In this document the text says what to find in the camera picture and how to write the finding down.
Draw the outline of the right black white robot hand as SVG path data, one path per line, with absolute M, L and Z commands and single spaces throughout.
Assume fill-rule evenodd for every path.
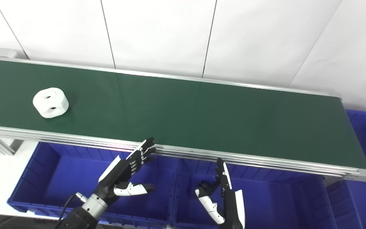
M 242 190 L 232 189 L 231 177 L 226 162 L 222 158 L 216 161 L 215 182 L 201 181 L 195 189 L 195 195 L 208 215 L 220 229 L 244 229 L 245 207 Z M 211 195 L 221 188 L 223 208 L 211 199 Z

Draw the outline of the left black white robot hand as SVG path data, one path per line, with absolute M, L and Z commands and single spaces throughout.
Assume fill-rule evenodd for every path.
M 100 176 L 98 186 L 93 191 L 95 198 L 110 206 L 119 197 L 143 195 L 154 191 L 154 184 L 133 184 L 130 179 L 145 163 L 153 160 L 150 155 L 155 151 L 154 137 L 150 137 L 141 142 L 125 159 L 116 157 Z

